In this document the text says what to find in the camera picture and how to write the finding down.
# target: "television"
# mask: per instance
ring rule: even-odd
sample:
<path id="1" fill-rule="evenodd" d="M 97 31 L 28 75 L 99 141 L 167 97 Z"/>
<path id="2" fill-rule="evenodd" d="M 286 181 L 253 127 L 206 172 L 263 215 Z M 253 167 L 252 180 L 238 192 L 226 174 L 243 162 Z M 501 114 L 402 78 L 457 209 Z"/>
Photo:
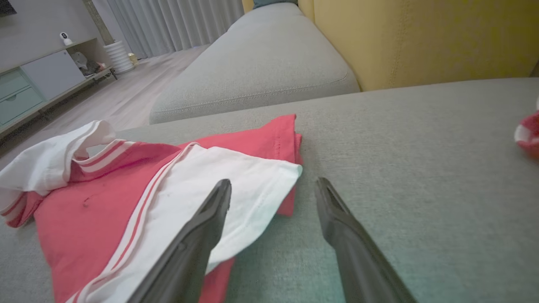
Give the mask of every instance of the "television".
<path id="1" fill-rule="evenodd" d="M 0 17 L 16 14 L 8 0 L 0 0 Z"/>

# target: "white cabinet door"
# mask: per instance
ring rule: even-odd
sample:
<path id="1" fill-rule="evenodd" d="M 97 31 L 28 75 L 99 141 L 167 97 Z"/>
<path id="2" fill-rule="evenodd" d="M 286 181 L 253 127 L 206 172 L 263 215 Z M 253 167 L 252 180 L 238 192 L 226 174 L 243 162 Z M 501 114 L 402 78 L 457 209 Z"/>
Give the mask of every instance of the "white cabinet door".
<path id="1" fill-rule="evenodd" d="M 86 79 L 67 51 L 37 59 L 21 68 L 47 100 L 52 100 Z"/>

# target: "curtain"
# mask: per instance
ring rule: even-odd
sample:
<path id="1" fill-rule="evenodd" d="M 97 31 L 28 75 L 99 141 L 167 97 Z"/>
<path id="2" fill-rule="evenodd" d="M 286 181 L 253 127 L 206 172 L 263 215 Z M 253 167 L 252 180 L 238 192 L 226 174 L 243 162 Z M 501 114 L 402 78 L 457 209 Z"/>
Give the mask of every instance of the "curtain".
<path id="1" fill-rule="evenodd" d="M 213 43 L 243 15 L 241 0 L 108 0 L 139 58 Z"/>

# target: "white ribbed pot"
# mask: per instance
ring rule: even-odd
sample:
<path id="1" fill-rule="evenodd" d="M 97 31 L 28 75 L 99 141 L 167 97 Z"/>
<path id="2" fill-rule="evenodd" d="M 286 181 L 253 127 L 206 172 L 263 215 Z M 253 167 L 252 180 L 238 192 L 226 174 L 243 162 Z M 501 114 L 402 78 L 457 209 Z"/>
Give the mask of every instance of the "white ribbed pot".
<path id="1" fill-rule="evenodd" d="M 105 45 L 105 51 L 110 57 L 112 65 L 114 66 L 114 71 L 117 74 L 125 73 L 135 68 L 131 60 L 129 60 L 129 56 L 127 55 L 125 47 L 123 47 L 122 41 Z"/>

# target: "floor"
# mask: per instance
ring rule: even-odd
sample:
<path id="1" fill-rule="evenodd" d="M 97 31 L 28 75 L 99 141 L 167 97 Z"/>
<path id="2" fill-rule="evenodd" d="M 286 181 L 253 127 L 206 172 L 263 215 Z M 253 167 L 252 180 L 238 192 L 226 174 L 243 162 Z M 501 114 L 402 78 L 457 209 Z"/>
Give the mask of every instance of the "floor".
<path id="1" fill-rule="evenodd" d="M 54 106 L 0 142 L 0 170 L 26 148 L 93 120 L 106 120 L 116 131 L 148 125 L 159 93 L 208 46 L 140 60 L 118 80 L 106 79 Z"/>

